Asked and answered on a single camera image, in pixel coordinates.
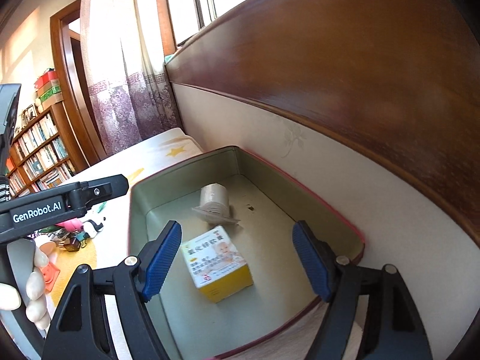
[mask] white curtain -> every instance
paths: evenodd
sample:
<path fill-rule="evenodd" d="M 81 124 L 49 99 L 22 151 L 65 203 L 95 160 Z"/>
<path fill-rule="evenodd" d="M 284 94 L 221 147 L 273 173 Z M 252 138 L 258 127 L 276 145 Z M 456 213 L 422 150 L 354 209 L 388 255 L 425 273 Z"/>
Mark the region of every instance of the white curtain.
<path fill-rule="evenodd" d="M 82 0 L 82 58 L 100 139 L 111 155 L 180 126 L 164 71 L 156 0 Z"/>

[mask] metal screw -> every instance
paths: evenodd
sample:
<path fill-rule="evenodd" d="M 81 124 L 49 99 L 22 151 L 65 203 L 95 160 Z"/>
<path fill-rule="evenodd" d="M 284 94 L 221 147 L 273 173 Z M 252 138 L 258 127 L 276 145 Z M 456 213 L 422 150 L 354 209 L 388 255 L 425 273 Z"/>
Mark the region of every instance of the metal screw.
<path fill-rule="evenodd" d="M 88 265 L 82 264 L 77 267 L 77 272 L 80 274 L 84 274 L 86 271 L 88 271 Z"/>
<path fill-rule="evenodd" d="M 337 263 L 341 266 L 347 266 L 348 264 L 350 264 L 350 259 L 347 256 L 338 256 Z"/>
<path fill-rule="evenodd" d="M 135 256 L 128 256 L 123 262 L 125 263 L 126 266 L 134 266 L 138 261 L 138 258 Z"/>
<path fill-rule="evenodd" d="M 394 275 L 398 272 L 397 267 L 392 264 L 385 265 L 385 272 L 388 274 Z"/>

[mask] bookshelf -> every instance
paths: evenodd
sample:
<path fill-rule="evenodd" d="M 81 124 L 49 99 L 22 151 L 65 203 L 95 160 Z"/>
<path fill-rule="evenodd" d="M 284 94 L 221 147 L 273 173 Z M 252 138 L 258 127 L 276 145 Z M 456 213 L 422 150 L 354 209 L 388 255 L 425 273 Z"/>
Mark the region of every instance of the bookshelf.
<path fill-rule="evenodd" d="M 88 167 L 63 102 L 55 103 L 15 135 L 7 161 L 13 198 L 55 187 Z"/>

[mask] door frame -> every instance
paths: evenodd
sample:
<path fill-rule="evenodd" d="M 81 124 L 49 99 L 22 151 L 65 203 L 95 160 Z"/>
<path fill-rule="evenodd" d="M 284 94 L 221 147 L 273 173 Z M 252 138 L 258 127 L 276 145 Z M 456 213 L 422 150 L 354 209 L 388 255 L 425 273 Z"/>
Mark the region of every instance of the door frame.
<path fill-rule="evenodd" d="M 85 159 L 92 166 L 105 159 L 107 154 L 83 98 L 71 49 L 68 25 L 80 17 L 80 1 L 72 2 L 50 17 L 50 40 L 63 104 Z"/>

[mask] blue gripper pad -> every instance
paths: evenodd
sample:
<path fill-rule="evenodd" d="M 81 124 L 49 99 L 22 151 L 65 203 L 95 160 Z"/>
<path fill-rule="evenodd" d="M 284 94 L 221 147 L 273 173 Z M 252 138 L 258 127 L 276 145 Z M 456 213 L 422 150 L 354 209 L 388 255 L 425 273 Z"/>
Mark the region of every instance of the blue gripper pad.
<path fill-rule="evenodd" d="M 314 293 L 329 302 L 337 282 L 335 254 L 326 242 L 315 237 L 305 221 L 295 223 L 292 239 Z"/>
<path fill-rule="evenodd" d="M 182 241 L 182 227 L 175 222 L 145 270 L 142 296 L 146 302 L 160 292 Z"/>

